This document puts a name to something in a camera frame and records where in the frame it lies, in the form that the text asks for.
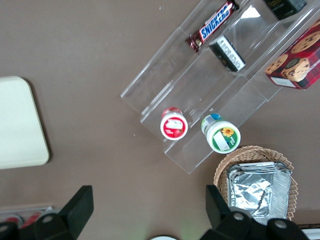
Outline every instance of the candy bar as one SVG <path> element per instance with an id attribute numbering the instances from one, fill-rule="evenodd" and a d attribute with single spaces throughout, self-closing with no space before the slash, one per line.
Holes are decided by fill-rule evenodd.
<path id="1" fill-rule="evenodd" d="M 231 16 L 231 14 L 239 9 L 234 0 L 228 0 L 226 3 L 210 17 L 204 25 L 195 33 L 191 34 L 185 41 L 193 49 L 198 52 L 202 44 Z"/>
<path id="2" fill-rule="evenodd" d="M 281 20 L 300 12 L 305 0 L 264 0 L 275 16 Z"/>
<path id="3" fill-rule="evenodd" d="M 218 37 L 209 46 L 229 71 L 238 72 L 246 65 L 245 61 L 225 36 Z"/>

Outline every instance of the clear acrylic display stand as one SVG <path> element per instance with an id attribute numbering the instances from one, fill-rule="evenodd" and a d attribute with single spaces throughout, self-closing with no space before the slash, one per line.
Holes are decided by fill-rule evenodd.
<path id="1" fill-rule="evenodd" d="M 220 7 L 202 0 L 174 31 L 121 97 L 141 113 L 141 123 L 163 140 L 164 153 L 191 173 L 213 150 L 201 131 L 201 120 L 218 113 L 240 127 L 263 103 L 280 89 L 264 69 L 320 18 L 320 2 L 308 1 L 301 12 L 278 21 L 262 0 L 237 1 L 240 9 L 193 52 L 185 42 Z M 209 48 L 224 35 L 246 65 L 229 72 Z M 160 130 L 162 113 L 179 108 L 186 117 L 187 135 L 171 141 Z"/>

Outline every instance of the aluminum foil container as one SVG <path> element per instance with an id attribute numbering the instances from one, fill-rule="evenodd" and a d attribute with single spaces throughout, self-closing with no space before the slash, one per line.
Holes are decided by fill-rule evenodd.
<path id="1" fill-rule="evenodd" d="M 267 225 L 287 216 L 291 171 L 282 162 L 233 165 L 227 171 L 228 205 Z"/>

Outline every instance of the wicker basket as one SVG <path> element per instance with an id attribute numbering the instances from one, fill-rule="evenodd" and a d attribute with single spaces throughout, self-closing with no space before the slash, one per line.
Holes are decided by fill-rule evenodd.
<path id="1" fill-rule="evenodd" d="M 228 154 L 219 164 L 215 171 L 213 184 L 218 187 L 224 201 L 228 202 L 227 170 L 234 164 L 257 163 L 257 162 L 282 162 L 290 170 L 293 170 L 291 162 L 281 153 L 262 148 L 260 146 L 244 146 Z M 297 182 L 291 177 L 289 191 L 289 202 L 287 210 L 287 219 L 291 220 L 296 211 L 298 187 Z"/>

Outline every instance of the small black box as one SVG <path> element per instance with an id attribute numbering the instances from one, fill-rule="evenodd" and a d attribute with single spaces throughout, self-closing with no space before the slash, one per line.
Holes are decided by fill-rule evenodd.
<path id="1" fill-rule="evenodd" d="M 210 48 L 222 64 L 232 72 L 238 72 L 246 63 L 225 36 L 210 43 Z"/>
<path id="2" fill-rule="evenodd" d="M 275 16 L 281 20 L 297 14 L 307 4 L 304 0 L 264 0 Z"/>

